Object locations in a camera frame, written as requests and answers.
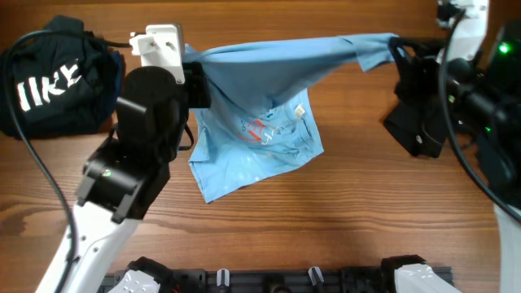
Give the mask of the light blue printed t-shirt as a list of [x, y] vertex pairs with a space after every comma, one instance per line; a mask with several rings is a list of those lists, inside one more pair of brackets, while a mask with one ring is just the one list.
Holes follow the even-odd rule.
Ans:
[[194, 111], [190, 170], [206, 203], [298, 169], [323, 152], [308, 90], [337, 68], [391, 63], [390, 33], [221, 46], [185, 60], [203, 67], [211, 106]]

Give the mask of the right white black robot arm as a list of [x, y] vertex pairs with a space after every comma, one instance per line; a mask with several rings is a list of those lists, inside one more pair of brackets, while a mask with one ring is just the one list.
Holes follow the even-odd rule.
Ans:
[[436, 158], [449, 143], [493, 202], [501, 241], [500, 289], [520, 289], [520, 22], [498, 33], [479, 68], [488, 30], [485, 1], [441, 1], [444, 38], [392, 37], [398, 104], [383, 119], [411, 155]]

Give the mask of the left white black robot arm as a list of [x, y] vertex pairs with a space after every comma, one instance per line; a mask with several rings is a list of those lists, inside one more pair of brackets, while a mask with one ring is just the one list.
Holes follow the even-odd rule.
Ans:
[[123, 81], [117, 123], [85, 162], [73, 227], [67, 229], [37, 289], [95, 292], [105, 273], [170, 178], [169, 164], [185, 150], [192, 108], [211, 99], [203, 66], [179, 73], [143, 66]]

